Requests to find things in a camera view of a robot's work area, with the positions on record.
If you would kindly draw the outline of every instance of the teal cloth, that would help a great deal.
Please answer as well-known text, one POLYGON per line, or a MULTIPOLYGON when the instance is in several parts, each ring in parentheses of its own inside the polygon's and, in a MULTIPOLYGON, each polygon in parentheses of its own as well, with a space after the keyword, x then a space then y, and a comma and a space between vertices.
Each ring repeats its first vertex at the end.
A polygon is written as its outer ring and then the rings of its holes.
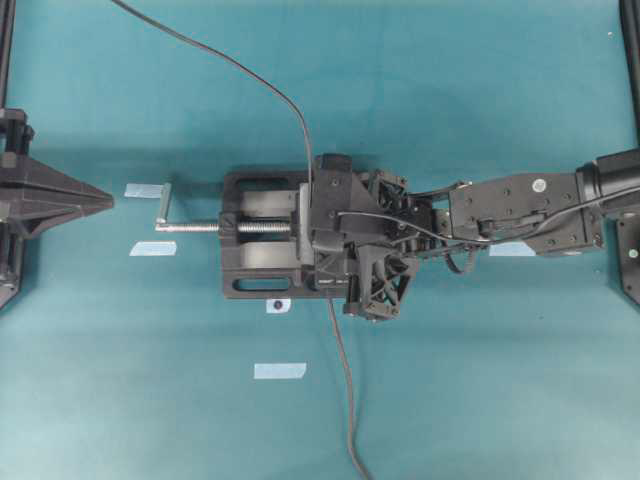
MULTIPOLYGON (((615 0, 131 0, 273 81, 315 153, 428 190, 570 172, 635 147, 615 0)), ((32 155, 116 208, 29 243, 0 319, 0 478, 350 479, 346 397, 324 302, 225 301, 212 218, 232 168, 304 169, 287 108, 107 0, 18 2, 9 106, 32 155), (129 257, 175 240, 175 257, 129 257), (307 363, 255 381, 255 363, 307 363)), ((640 309, 615 239, 576 258, 420 272, 397 320, 341 317, 361 456, 377 479, 637 479, 640 309)))

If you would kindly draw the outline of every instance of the black cable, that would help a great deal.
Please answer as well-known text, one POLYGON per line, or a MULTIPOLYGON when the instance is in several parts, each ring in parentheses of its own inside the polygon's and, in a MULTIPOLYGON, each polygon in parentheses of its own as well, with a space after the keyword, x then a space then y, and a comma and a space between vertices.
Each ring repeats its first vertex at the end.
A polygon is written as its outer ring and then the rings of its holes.
POLYGON ((341 216, 344 216, 344 215, 358 215, 358 216, 362 216, 362 217, 372 217, 372 218, 381 218, 383 220, 391 220, 393 222, 396 222, 396 223, 399 223, 399 224, 404 224, 404 225, 406 225, 408 227, 411 227, 414 230, 417 230, 417 231, 419 231, 421 233, 424 233, 425 235, 427 235, 429 237, 435 238, 437 240, 442 240, 442 241, 445 241, 445 242, 454 240, 454 241, 457 241, 457 242, 460 242, 460 243, 466 243, 468 245, 499 245, 501 243, 513 242, 513 241, 517 241, 517 240, 526 240, 528 238, 535 237, 536 235, 539 235, 540 232, 542 232, 542 230, 545 230, 551 223, 555 222, 560 217, 563 217, 563 216, 568 215, 568 214, 573 213, 573 212, 577 212, 579 210, 582 210, 583 208, 591 207, 593 205, 597 205, 597 204, 602 203, 602 202, 607 202, 607 201, 613 200, 615 198, 624 197, 625 195, 630 195, 630 194, 636 193, 636 192, 640 192, 640 186, 632 187, 632 188, 626 188, 624 190, 620 190, 619 192, 610 193, 608 195, 602 195, 601 197, 594 198, 592 200, 587 200, 585 202, 577 203, 576 205, 572 205, 571 207, 563 208, 562 210, 558 210, 557 212, 551 214, 549 217, 544 219, 542 222, 540 222, 536 227, 534 227, 529 232, 518 234, 518 235, 513 235, 511 237, 503 237, 503 238, 499 238, 499 239, 495 239, 495 240, 474 240, 474 239, 471 239, 471 238, 453 237, 453 236, 446 237, 444 235, 440 235, 438 233, 435 233, 435 232, 429 230, 428 228, 424 228, 424 227, 421 227, 420 225, 416 225, 415 223, 409 222, 409 221, 407 221, 405 219, 394 217, 393 215, 387 215, 387 214, 384 214, 384 213, 343 211, 343 212, 338 212, 338 216, 341 217, 341 216))
MULTIPOLYGON (((442 242, 442 246, 447 247, 448 246, 447 242, 442 242)), ((451 253, 447 252, 443 256, 444 256, 444 261, 447 264, 447 268, 449 268, 449 270, 451 270, 456 275, 465 275, 467 273, 471 273, 475 268, 477 253, 478 253, 477 249, 471 248, 469 250, 469 253, 467 254, 467 260, 464 263, 464 267, 462 268, 458 267, 455 260, 451 256, 451 253)))
POLYGON ((340 334, 340 327, 338 327, 338 319, 336 318, 336 311, 333 308, 333 300, 327 298, 329 304, 329 317, 333 325, 333 334, 336 337, 336 343, 338 344, 338 352, 340 353, 340 360, 342 361, 342 368, 344 370, 344 377, 347 383, 347 399, 349 402, 349 425, 347 430, 347 449, 349 450, 349 456, 353 465, 356 467, 362 478, 370 480, 372 477, 364 466, 354 442, 355 435, 355 406, 353 401, 353 379, 351 378, 351 367, 349 367, 349 361, 347 360, 347 354, 344 351, 344 344, 342 343, 342 335, 340 334))
MULTIPOLYGON (((181 34, 179 32, 176 32, 175 30, 167 27, 166 25, 163 25, 162 23, 160 23, 160 22, 158 22, 158 21, 156 21, 156 20, 154 20, 152 18, 147 17, 143 13, 135 10, 133 7, 127 5, 125 2, 123 2, 121 0, 111 0, 111 2, 115 3, 117 6, 119 6, 123 10, 127 11, 128 13, 133 15, 134 17, 137 17, 140 20, 142 20, 143 22, 146 22, 149 25, 157 28, 158 30, 161 30, 164 33, 166 33, 168 35, 171 35, 172 37, 177 38, 178 40, 180 40, 180 41, 182 41, 182 42, 184 42, 184 43, 186 43, 188 45, 191 45, 193 47, 196 47, 196 48, 199 48, 201 50, 204 50, 205 52, 210 53, 212 55, 215 55, 215 56, 221 58, 222 60, 230 63, 231 65, 233 65, 234 67, 236 67, 237 69, 239 69, 240 71, 245 73, 246 75, 249 75, 251 78, 253 78, 254 80, 257 80, 259 83, 261 83, 262 85, 267 87, 278 98, 280 98, 282 101, 284 101, 287 104, 287 106, 296 115, 296 117, 298 118, 298 120, 300 122, 300 126, 302 127, 302 133, 304 135, 304 148, 305 148, 305 152, 306 152, 306 155, 307 155, 307 173, 309 175, 309 185, 311 185, 311 169, 312 169, 312 165, 313 165, 313 153, 312 153, 312 149, 311 149, 311 135, 309 134, 309 129, 307 128, 307 122, 304 119, 304 115, 302 114, 302 111, 293 102, 293 100, 291 100, 289 97, 287 97, 278 88, 276 88, 274 85, 272 85, 271 83, 266 81, 260 75, 258 75, 257 73, 253 72, 252 70, 248 69, 247 67, 242 65, 240 62, 238 62, 234 58, 232 58, 229 55, 227 55, 226 53, 221 52, 220 50, 216 50, 215 48, 212 48, 212 47, 210 47, 208 45, 205 45, 204 43, 200 43, 197 40, 194 40, 194 39, 192 39, 190 37, 187 37, 186 35, 183 35, 183 34, 181 34)), ((309 205, 311 205, 311 195, 309 195, 309 205)))

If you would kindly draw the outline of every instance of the white tape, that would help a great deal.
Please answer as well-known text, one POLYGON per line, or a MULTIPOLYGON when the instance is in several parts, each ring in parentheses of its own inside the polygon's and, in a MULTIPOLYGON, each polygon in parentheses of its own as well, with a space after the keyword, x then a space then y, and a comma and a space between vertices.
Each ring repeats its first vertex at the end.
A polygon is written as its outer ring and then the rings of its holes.
POLYGON ((306 363, 256 363, 253 366, 254 380, 294 380, 304 377, 306 363))
POLYGON ((524 242, 507 242, 491 245, 490 257, 535 257, 536 252, 524 242))
POLYGON ((163 185, 147 185, 145 183, 127 183, 125 197, 131 198, 160 198, 163 185))
POLYGON ((176 254, 176 242, 138 242, 129 252, 130 257, 171 257, 176 254))

